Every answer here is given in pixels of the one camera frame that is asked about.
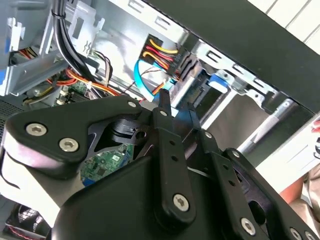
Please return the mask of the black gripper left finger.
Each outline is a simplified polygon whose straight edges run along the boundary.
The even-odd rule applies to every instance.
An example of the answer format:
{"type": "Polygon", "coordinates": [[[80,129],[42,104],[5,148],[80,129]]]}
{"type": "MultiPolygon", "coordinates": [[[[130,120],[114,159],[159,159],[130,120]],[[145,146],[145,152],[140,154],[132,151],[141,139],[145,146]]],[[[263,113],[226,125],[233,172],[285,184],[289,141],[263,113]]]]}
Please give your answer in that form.
{"type": "Polygon", "coordinates": [[[165,89],[153,110],[113,96],[13,115],[1,143],[1,176],[9,187],[4,195],[38,210],[53,228],[67,200],[86,188],[80,180],[85,160],[128,142],[137,147],[130,164],[145,158],[153,163],[155,218],[163,228],[181,231],[195,220],[196,208],[173,123],[165,89]]]}

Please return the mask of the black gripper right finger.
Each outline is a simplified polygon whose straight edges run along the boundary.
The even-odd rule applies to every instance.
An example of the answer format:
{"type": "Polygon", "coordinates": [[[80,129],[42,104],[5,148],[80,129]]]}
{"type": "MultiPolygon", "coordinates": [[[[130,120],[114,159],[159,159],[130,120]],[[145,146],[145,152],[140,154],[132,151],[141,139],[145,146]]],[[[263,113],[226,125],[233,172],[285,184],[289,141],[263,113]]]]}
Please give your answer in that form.
{"type": "Polygon", "coordinates": [[[192,104],[187,105],[199,155],[190,154],[192,169],[212,180],[223,240],[316,240],[316,233],[236,149],[221,151],[213,135],[200,126],[192,104]]]}

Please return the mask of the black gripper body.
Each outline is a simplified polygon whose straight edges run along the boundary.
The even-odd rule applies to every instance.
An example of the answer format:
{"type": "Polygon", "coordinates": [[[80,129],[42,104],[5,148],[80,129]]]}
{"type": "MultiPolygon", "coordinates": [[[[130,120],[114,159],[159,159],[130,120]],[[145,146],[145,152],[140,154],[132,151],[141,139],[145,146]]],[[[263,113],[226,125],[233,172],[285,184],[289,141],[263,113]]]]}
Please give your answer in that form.
{"type": "Polygon", "coordinates": [[[206,176],[189,172],[196,219],[170,231],[154,214],[154,165],[149,157],[85,187],[61,208],[54,240],[232,240],[234,234],[217,187],[206,176]]]}

